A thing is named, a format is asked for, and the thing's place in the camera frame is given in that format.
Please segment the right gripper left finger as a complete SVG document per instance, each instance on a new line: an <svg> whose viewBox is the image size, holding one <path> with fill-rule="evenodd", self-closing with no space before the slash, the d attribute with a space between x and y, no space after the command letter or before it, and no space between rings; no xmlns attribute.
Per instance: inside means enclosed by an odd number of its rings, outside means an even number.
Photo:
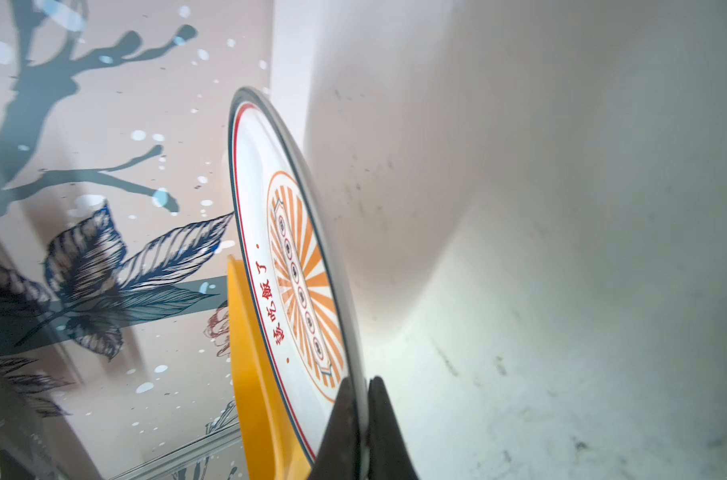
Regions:
<svg viewBox="0 0 727 480"><path fill-rule="evenodd" d="M308 480L355 480L359 474L359 427L349 378L339 384L327 428Z"/></svg>

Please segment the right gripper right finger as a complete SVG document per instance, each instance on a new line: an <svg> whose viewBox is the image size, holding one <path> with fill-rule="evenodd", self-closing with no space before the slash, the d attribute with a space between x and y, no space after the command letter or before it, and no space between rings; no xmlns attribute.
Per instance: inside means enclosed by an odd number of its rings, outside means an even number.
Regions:
<svg viewBox="0 0 727 480"><path fill-rule="evenodd" d="M369 382L369 479L417 480L383 378Z"/></svg>

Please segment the orange sunburst plate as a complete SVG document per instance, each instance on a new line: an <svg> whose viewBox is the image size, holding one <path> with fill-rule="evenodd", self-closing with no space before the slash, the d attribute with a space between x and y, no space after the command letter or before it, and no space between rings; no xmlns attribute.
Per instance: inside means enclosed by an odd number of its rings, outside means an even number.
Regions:
<svg viewBox="0 0 727 480"><path fill-rule="evenodd" d="M277 109L252 87L229 114L232 202L250 302L296 439L315 462L342 382L369 426L367 382L343 264L308 163Z"/></svg>

